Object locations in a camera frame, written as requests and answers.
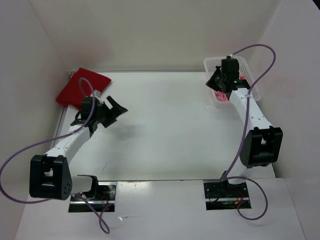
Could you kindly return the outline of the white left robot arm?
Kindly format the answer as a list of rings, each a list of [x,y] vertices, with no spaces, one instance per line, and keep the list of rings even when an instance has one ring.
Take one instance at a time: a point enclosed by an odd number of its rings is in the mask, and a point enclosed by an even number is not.
[[[128,112],[111,96],[107,101],[88,96],[81,102],[80,110],[74,117],[66,136],[43,155],[35,155],[30,161],[29,194],[33,198],[66,200],[76,193],[75,177],[72,176],[69,164],[90,140],[98,125],[109,127],[117,118]]]

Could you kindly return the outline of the dark red t-shirt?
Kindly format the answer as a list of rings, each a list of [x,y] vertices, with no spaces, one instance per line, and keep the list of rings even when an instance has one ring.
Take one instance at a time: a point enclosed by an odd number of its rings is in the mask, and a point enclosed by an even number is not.
[[[81,78],[87,79],[94,90],[102,93],[112,82],[109,77],[99,73],[79,68],[78,71],[72,74],[69,82],[56,98],[56,102],[63,106],[72,106],[77,110],[81,109],[82,100],[85,96],[90,96],[92,91],[85,81],[80,82]]]

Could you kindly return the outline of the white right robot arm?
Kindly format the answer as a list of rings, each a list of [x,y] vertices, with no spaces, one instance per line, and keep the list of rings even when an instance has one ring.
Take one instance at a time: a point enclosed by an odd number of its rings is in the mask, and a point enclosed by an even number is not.
[[[220,198],[237,196],[254,169],[267,167],[278,160],[283,139],[280,127],[266,119],[245,79],[240,79],[237,64],[216,66],[206,85],[226,95],[244,123],[239,149],[230,167],[219,182],[206,183],[205,196],[216,202]]]

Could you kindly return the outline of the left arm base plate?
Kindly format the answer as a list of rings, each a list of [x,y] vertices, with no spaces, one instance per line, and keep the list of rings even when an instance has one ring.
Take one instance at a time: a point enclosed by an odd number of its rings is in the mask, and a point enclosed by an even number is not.
[[[90,206],[100,213],[106,208],[106,212],[115,211],[117,183],[110,181],[99,181],[94,190],[81,192],[80,196],[84,198]],[[80,197],[72,195],[68,207],[69,213],[89,213],[92,209]]]

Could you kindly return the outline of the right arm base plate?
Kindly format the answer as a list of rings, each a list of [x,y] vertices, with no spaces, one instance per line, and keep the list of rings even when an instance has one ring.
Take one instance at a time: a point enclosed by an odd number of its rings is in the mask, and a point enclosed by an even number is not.
[[[203,181],[206,210],[251,209],[249,192],[246,183],[229,184],[228,181]]]

